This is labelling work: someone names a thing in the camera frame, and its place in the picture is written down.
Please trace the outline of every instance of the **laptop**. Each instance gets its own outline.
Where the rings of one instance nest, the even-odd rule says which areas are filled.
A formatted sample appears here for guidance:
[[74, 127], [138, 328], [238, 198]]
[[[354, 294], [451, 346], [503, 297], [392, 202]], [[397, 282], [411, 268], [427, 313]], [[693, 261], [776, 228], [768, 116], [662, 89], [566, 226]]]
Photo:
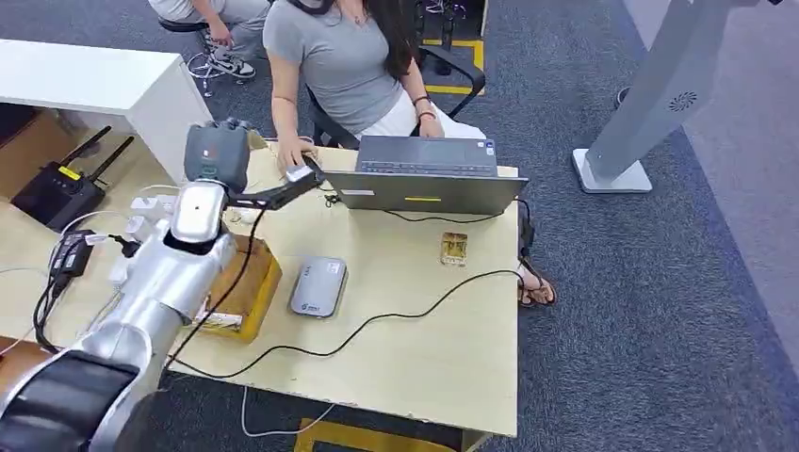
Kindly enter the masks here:
[[497, 177], [497, 156], [490, 139], [365, 136], [355, 170]]
[[350, 209], [498, 215], [529, 182], [523, 177], [325, 171]]

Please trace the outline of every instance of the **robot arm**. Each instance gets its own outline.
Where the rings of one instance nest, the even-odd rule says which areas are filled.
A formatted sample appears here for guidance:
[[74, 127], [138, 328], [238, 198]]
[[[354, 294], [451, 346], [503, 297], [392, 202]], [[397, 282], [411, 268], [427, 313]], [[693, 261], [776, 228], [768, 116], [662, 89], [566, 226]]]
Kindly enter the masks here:
[[276, 210], [319, 186], [309, 161], [285, 186], [243, 195], [247, 130], [236, 121], [189, 131], [186, 173], [128, 268], [119, 305], [71, 347], [32, 369], [0, 405], [0, 450], [136, 450], [164, 362], [236, 252], [226, 207]]

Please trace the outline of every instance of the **woman's hand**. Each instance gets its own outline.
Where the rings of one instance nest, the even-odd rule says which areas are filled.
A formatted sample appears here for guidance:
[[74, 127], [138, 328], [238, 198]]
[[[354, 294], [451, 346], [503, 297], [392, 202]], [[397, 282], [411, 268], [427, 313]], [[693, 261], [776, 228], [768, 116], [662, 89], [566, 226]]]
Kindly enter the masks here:
[[419, 118], [419, 136], [425, 138], [443, 138], [444, 128], [441, 121], [432, 115], [422, 115]]
[[210, 32], [211, 40], [215, 43], [224, 45], [228, 49], [233, 47], [233, 37], [223, 21], [216, 20], [208, 23], [208, 31]]
[[303, 139], [278, 138], [278, 147], [277, 157], [281, 172], [285, 172], [288, 167], [304, 166], [305, 162], [302, 160], [304, 153], [310, 153], [314, 158], [317, 157], [317, 147]]

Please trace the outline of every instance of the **power bank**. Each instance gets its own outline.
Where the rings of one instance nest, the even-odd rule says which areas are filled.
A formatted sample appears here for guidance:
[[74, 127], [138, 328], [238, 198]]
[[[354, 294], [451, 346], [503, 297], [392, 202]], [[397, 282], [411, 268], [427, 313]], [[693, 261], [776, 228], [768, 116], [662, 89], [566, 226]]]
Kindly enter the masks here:
[[309, 257], [302, 262], [289, 307], [300, 315], [329, 317], [344, 292], [347, 266], [333, 257]]

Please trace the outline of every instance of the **wooden table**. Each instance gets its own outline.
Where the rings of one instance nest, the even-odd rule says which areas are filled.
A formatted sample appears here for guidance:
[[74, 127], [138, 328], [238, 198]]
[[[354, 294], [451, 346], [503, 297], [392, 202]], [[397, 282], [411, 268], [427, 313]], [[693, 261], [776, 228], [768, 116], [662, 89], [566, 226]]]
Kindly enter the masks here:
[[[124, 211], [138, 187], [168, 182], [149, 153], [132, 154], [138, 160], [109, 181], [114, 186], [104, 208]], [[273, 155], [270, 148], [253, 151], [250, 190], [277, 184]], [[323, 149], [321, 166], [351, 169], [355, 156], [353, 151]], [[500, 173], [515, 176], [516, 170], [501, 168]], [[327, 208], [324, 194], [314, 190], [267, 213], [257, 231], [277, 256], [284, 277], [255, 341], [241, 345], [198, 334], [182, 360], [220, 374], [238, 370], [273, 345], [328, 351], [373, 315], [421, 313], [470, 276], [515, 269], [515, 204], [501, 217], [475, 224], [409, 223], [383, 212], [351, 211], [343, 204]], [[0, 206], [0, 225], [2, 267], [46, 266], [54, 233], [8, 204]], [[118, 232], [123, 219], [95, 218], [84, 226]], [[230, 227], [237, 234], [249, 231], [243, 224]], [[466, 267], [440, 264], [444, 232], [468, 234]], [[65, 293], [48, 324], [56, 344], [69, 345], [78, 337], [111, 294], [106, 274], [119, 250], [113, 244], [97, 248], [86, 275]], [[349, 267], [344, 297], [328, 319], [293, 315], [287, 309], [306, 255], [341, 257]], [[43, 280], [33, 272], [10, 275], [0, 275], [0, 289], [14, 294], [3, 307], [0, 335], [20, 337], [30, 328]], [[474, 450], [490, 434], [516, 434], [516, 316], [516, 279], [492, 276], [465, 286], [424, 318], [386, 319], [367, 326], [332, 357], [282, 350], [230, 381], [462, 428], [464, 449]], [[187, 371], [179, 364], [174, 369]]]

